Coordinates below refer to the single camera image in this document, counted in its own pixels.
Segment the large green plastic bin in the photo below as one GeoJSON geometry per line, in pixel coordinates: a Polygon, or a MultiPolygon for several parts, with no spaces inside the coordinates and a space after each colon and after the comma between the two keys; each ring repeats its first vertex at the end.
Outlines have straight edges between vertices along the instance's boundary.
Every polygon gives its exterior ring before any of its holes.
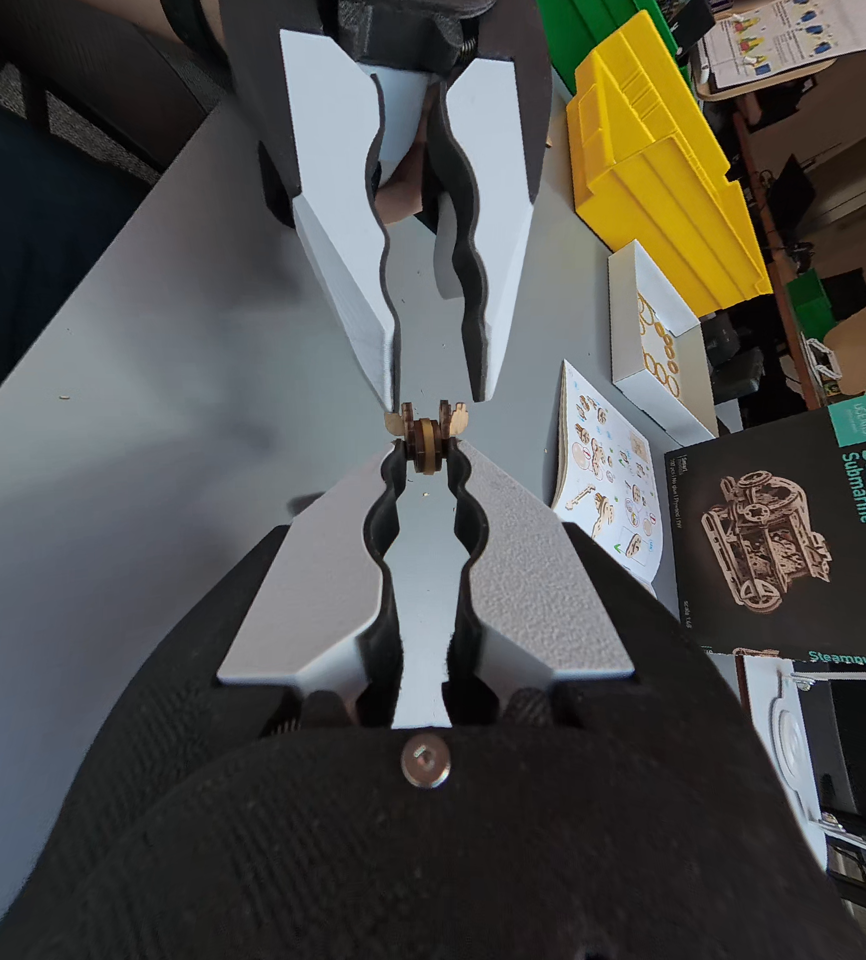
{"type": "Polygon", "coordinates": [[[550,61],[570,94],[575,71],[591,50],[640,12],[652,19],[676,63],[685,53],[655,1],[538,1],[550,61]]]}

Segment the puzzle instruction booklet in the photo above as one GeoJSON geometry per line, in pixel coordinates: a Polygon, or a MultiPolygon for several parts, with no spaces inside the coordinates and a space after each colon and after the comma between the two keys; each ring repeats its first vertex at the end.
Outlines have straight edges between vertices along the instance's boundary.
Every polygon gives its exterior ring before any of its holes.
{"type": "Polygon", "coordinates": [[[552,509],[647,588],[663,551],[646,439],[567,361],[561,369],[559,470],[552,509]]]}

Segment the small wooden puzzle assembly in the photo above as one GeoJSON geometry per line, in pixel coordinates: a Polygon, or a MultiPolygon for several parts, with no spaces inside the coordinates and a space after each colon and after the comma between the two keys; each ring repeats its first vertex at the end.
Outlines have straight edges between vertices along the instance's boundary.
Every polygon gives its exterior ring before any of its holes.
{"type": "Polygon", "coordinates": [[[437,418],[418,417],[413,404],[404,402],[398,412],[384,414],[384,423],[392,436],[403,440],[415,472],[428,476],[439,472],[448,456],[449,442],[468,426],[469,410],[464,402],[442,400],[437,418]]]}

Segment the white cardboard box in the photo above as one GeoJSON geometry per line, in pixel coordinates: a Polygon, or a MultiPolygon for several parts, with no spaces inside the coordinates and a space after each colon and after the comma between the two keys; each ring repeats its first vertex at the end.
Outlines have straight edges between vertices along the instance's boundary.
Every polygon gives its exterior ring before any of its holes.
{"type": "Polygon", "coordinates": [[[636,240],[607,263],[611,378],[639,410],[677,444],[696,445],[718,436],[717,418],[698,317],[636,240]],[[637,294],[655,308],[676,337],[680,399],[674,399],[644,369],[637,294]]]}

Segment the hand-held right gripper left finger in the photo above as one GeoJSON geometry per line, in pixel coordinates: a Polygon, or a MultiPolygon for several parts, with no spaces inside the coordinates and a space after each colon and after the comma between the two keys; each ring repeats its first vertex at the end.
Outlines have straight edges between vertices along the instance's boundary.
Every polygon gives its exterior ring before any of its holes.
{"type": "Polygon", "coordinates": [[[385,555],[406,485],[398,440],[299,513],[220,666],[227,686],[336,694],[363,726],[390,726],[403,648],[385,555]]]}

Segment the grey desk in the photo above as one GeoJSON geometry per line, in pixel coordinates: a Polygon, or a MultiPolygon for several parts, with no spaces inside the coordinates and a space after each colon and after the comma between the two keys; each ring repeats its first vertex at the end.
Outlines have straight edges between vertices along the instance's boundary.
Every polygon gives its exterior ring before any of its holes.
{"type": "MultiPolygon", "coordinates": [[[[542,185],[494,398],[464,436],[544,502],[566,359],[647,439],[657,598],[679,612],[664,454],[611,382],[608,249],[575,215],[554,78],[542,185]]],[[[469,402],[462,306],[434,236],[390,228],[402,398],[469,402]]],[[[0,389],[0,917],[84,754],[156,645],[272,528],[388,445],[294,232],[266,209],[251,127],[218,105],[0,389]]],[[[466,551],[443,474],[415,476],[387,554],[404,640],[398,726],[445,725],[466,551]]]]}

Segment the printed paper sheet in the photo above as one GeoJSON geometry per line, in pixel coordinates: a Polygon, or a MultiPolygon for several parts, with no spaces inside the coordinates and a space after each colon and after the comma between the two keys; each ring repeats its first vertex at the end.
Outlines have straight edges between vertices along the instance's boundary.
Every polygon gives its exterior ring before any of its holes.
{"type": "Polygon", "coordinates": [[[866,1],[775,1],[734,8],[696,48],[713,92],[791,78],[794,71],[866,53],[866,1]]]}

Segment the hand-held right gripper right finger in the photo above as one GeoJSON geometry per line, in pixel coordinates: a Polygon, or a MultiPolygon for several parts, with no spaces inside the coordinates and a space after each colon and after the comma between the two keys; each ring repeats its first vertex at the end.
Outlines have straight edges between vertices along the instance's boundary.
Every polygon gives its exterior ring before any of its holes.
{"type": "Polygon", "coordinates": [[[453,726],[493,723],[521,690],[624,680],[634,668],[558,516],[467,440],[448,484],[466,549],[443,702],[453,726]]]}

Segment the dark office chair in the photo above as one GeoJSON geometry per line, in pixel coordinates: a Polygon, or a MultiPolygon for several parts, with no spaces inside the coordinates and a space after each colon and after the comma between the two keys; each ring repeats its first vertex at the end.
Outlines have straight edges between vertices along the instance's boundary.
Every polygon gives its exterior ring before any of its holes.
{"type": "Polygon", "coordinates": [[[229,87],[221,4],[0,2],[0,386],[229,87]]]}

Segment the black puzzle box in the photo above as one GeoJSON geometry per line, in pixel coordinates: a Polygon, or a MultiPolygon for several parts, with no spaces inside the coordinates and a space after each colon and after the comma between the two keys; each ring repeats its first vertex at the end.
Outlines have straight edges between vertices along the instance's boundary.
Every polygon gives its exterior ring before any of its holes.
{"type": "Polygon", "coordinates": [[[671,452],[666,471],[694,642],[866,668],[866,394],[671,452]]]}

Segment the person's left hand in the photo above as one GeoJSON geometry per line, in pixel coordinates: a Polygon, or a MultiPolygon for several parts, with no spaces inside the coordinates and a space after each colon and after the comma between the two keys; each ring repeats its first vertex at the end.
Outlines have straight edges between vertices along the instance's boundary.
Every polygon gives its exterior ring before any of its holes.
{"type": "Polygon", "coordinates": [[[415,141],[391,177],[378,188],[374,203],[384,226],[400,223],[423,210],[425,147],[424,141],[415,141]]]}

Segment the wooden sheet with rings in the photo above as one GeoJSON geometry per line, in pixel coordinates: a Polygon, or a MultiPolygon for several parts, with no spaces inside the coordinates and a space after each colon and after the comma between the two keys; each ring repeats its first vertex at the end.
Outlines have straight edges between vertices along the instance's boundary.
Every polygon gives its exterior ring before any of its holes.
{"type": "Polygon", "coordinates": [[[644,369],[672,398],[678,400],[680,370],[676,337],[664,327],[655,308],[641,293],[637,294],[637,306],[644,369]]]}

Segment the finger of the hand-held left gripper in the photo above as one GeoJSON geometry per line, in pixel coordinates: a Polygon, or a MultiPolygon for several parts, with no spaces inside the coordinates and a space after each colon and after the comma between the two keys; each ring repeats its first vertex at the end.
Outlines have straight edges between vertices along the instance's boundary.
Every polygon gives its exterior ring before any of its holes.
{"type": "Polygon", "coordinates": [[[534,212],[514,65],[475,58],[439,83],[427,119],[426,171],[438,187],[434,274],[463,300],[462,338],[475,402],[493,397],[511,332],[534,212]]]}
{"type": "Polygon", "coordinates": [[[391,412],[400,324],[386,283],[389,235],[371,185],[383,94],[326,35],[282,30],[280,45],[300,181],[295,228],[362,372],[391,412]]]}

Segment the yellow plastic bin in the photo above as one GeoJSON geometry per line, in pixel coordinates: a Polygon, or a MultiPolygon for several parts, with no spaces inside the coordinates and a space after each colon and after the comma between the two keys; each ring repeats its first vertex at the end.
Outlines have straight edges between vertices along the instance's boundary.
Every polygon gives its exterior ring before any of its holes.
{"type": "Polygon", "coordinates": [[[596,46],[566,105],[574,207],[637,241],[703,317],[771,294],[742,187],[645,11],[596,46]]]}

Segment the small green plastic bin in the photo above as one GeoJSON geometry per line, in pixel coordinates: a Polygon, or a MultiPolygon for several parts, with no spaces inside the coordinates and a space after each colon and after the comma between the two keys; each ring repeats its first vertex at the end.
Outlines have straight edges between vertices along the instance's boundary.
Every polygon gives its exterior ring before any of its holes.
{"type": "Polygon", "coordinates": [[[789,281],[786,293],[803,339],[823,343],[838,321],[817,271],[809,269],[789,281]]]}

